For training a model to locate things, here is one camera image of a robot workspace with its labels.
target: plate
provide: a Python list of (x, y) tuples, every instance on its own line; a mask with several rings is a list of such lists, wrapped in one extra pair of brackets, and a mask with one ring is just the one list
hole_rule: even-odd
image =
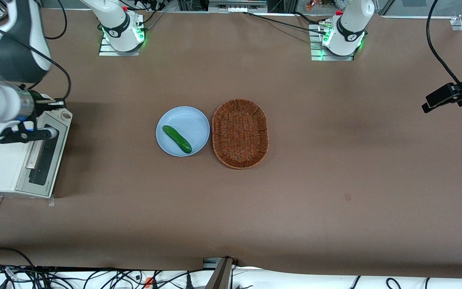
[[(172, 126), (192, 146), (187, 154), (164, 131), (163, 126)], [(156, 126), (156, 140), (160, 148), (169, 155), (189, 156), (200, 151), (209, 138), (209, 122), (204, 113), (190, 106), (179, 106), (166, 112)]]

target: wicker basket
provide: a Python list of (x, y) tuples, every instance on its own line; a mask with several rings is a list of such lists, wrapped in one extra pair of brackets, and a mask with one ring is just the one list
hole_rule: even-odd
[(246, 99), (220, 105), (211, 120), (213, 151), (233, 169), (258, 165), (268, 152), (266, 117), (261, 108)]

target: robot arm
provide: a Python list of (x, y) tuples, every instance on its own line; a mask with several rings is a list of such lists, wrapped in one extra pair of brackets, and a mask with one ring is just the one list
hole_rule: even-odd
[(106, 40), (116, 51), (132, 51), (145, 40), (143, 15), (130, 11), (117, 0), (80, 0), (97, 16)]
[[(8, 21), (0, 25), (0, 30), (50, 56), (35, 0), (10, 0)], [(35, 83), (50, 68), (46, 59), (0, 33), (0, 81)]]
[[(0, 25), (0, 31), (49, 57), (40, 7), (35, 0), (9, 0), (8, 21)], [(49, 61), (0, 33), (0, 143), (56, 136), (52, 128), (37, 128), (36, 118), (45, 110), (64, 108), (64, 102), (5, 82), (37, 83), (50, 68)]]
[(324, 22), (322, 44), (336, 55), (351, 55), (361, 44), (370, 18), (374, 15), (372, 0), (349, 0), (343, 15), (335, 15)]

